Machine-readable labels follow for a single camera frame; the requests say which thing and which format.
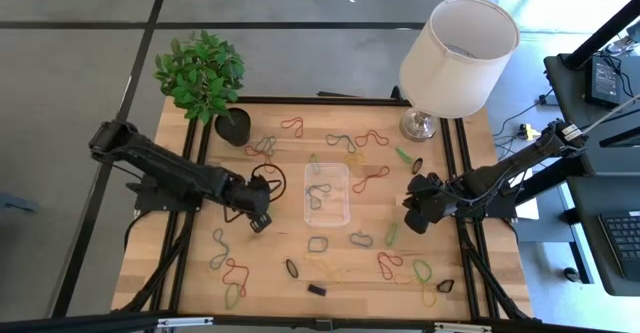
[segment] lamp base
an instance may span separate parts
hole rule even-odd
[[[424,142],[433,137],[436,127],[430,115],[410,108],[400,118],[400,132],[410,141]]]

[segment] table lamp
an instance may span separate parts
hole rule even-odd
[[[413,106],[400,119],[402,134],[424,141],[436,132],[431,116],[482,108],[519,42],[516,22],[496,4],[438,4],[400,66],[400,89]]]

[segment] wheel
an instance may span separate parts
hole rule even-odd
[[[571,282],[580,282],[580,273],[575,268],[569,267],[562,270],[562,274]]]

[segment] black plant pot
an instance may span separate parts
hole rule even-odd
[[[214,124],[216,132],[230,144],[241,147],[249,142],[251,118],[240,108],[229,108],[228,116],[219,115]]]

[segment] table top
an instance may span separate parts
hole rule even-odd
[[[287,191],[272,203],[269,213],[273,223],[262,233],[254,234],[245,217],[233,223],[224,223],[222,207],[205,202],[196,215],[189,248],[179,311],[185,314],[251,315],[269,317],[333,317],[382,319],[468,319],[469,310],[461,265],[460,248],[455,224],[443,219],[430,225],[427,233],[413,233],[403,222],[406,209],[400,206],[406,186],[412,175],[394,150],[400,145],[405,152],[424,160],[421,173],[436,172],[447,177],[440,131],[424,143],[404,139],[398,129],[402,107],[328,106],[328,105],[263,105],[242,104],[251,116],[251,141],[255,145],[265,136],[276,136],[272,162],[286,174]],[[183,112],[165,102],[156,134],[156,143],[174,152],[181,152],[187,130]],[[282,120],[304,118],[304,135],[294,137],[294,129],[280,127]],[[465,118],[469,149],[474,167],[495,163],[488,119],[485,110]],[[459,149],[453,122],[454,152],[458,171],[461,171]],[[388,146],[379,146],[372,140],[358,151],[364,162],[350,166],[349,186],[366,175],[376,173],[384,165],[390,174],[370,179],[361,194],[348,191],[351,221],[343,227],[315,228],[304,220],[304,169],[311,154],[319,162],[342,163],[347,154],[346,143],[329,146],[327,134],[347,134],[352,138],[375,129],[388,137]],[[200,136],[199,125],[196,137]],[[198,150],[198,138],[194,146]],[[233,147],[212,132],[206,158],[207,164],[220,164],[242,175],[249,175],[262,156],[249,157],[242,147]],[[276,174],[266,174],[274,179]],[[118,308],[133,298],[138,289],[155,269],[167,222],[166,213],[151,213],[132,229],[129,245],[112,306]],[[392,248],[384,244],[384,236],[392,223],[399,227]],[[215,229],[222,228],[222,240],[230,248],[229,257],[238,265],[250,269],[246,282],[246,296],[233,309],[225,308],[223,275],[230,270],[223,265],[212,270],[210,259],[222,253],[223,248],[212,238]],[[363,248],[349,241],[351,233],[361,231],[373,238],[373,246]],[[520,263],[518,246],[513,232],[499,220],[485,220],[485,234],[492,271],[518,306],[531,314],[529,297]],[[329,248],[324,253],[309,254],[307,243],[312,236],[324,236]],[[386,252],[399,255],[403,265],[389,264],[396,274],[394,280],[383,278],[377,255]],[[300,277],[291,278],[285,260],[291,259],[300,271]],[[421,259],[432,268],[432,277],[423,287],[407,283],[415,277],[413,262]],[[486,314],[482,279],[476,274],[476,285],[481,311]],[[173,269],[165,282],[161,307],[168,304],[168,292]],[[244,271],[235,268],[227,277],[241,283]],[[436,292],[437,283],[454,279],[453,291]],[[307,291],[309,283],[327,289],[325,297]]]
[[[634,76],[640,74],[640,66],[625,65],[624,57],[622,68],[631,77],[631,86],[634,92],[640,92],[640,82]],[[585,103],[585,72],[571,71],[562,64],[560,57],[546,57],[544,65],[547,68],[549,81],[553,87],[562,114],[567,121],[578,127],[589,125],[607,114],[603,108]],[[640,126],[640,114],[604,123],[589,132],[587,149],[581,160],[588,173],[596,175],[636,175],[640,176],[640,159],[637,159],[638,150],[635,148],[601,148],[599,142],[616,134],[625,132],[631,128]]]
[[[615,296],[640,296],[640,282],[624,279],[598,221],[600,214],[640,210],[640,178],[569,177],[567,183],[604,289]]]

